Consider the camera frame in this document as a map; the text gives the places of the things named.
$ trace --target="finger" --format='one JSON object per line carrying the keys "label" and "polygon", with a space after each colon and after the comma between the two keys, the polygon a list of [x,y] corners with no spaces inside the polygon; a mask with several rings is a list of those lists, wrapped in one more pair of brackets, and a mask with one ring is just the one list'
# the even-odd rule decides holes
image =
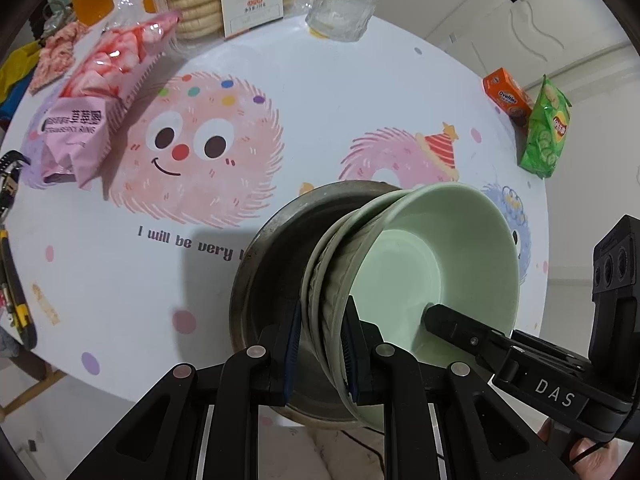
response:
{"label": "finger", "polygon": [[549,440],[549,434],[551,433],[551,419],[548,418],[542,425],[542,428],[538,430],[538,436],[542,439],[542,442]]}
{"label": "finger", "polygon": [[[579,440],[569,453],[569,459],[573,460],[594,444],[588,438]],[[578,473],[580,480],[609,480],[617,468],[618,442],[616,440],[605,444],[605,447],[594,451],[574,465],[574,470]]]}

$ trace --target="red nose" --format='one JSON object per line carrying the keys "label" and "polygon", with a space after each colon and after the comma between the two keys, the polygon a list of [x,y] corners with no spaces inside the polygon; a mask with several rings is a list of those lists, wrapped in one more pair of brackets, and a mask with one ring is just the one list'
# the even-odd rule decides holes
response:
{"label": "red nose", "polygon": [[178,144],[171,150],[171,156],[175,160],[184,160],[189,156],[189,147],[186,144]]}

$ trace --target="green chip bag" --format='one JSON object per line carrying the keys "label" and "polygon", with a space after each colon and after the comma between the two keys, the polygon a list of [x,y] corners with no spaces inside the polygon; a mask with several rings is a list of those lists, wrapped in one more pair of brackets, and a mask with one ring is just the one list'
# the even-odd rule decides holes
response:
{"label": "green chip bag", "polygon": [[571,103],[545,75],[529,117],[527,149],[520,167],[542,178],[550,177],[564,146]]}

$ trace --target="ovaltine box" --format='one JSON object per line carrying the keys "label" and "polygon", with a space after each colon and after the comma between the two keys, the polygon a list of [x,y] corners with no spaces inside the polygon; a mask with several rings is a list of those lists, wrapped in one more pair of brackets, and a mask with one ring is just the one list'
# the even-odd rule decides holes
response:
{"label": "ovaltine box", "polygon": [[520,126],[527,124],[531,115],[531,99],[509,72],[499,68],[485,77],[482,84],[486,94],[513,119],[513,122]]}

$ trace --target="pink snack package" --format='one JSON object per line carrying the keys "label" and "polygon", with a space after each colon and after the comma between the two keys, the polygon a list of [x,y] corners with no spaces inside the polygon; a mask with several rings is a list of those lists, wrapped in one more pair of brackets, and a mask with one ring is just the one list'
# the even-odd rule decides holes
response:
{"label": "pink snack package", "polygon": [[78,187],[97,173],[151,67],[171,39],[180,13],[105,32],[46,113],[42,176],[74,176]]}

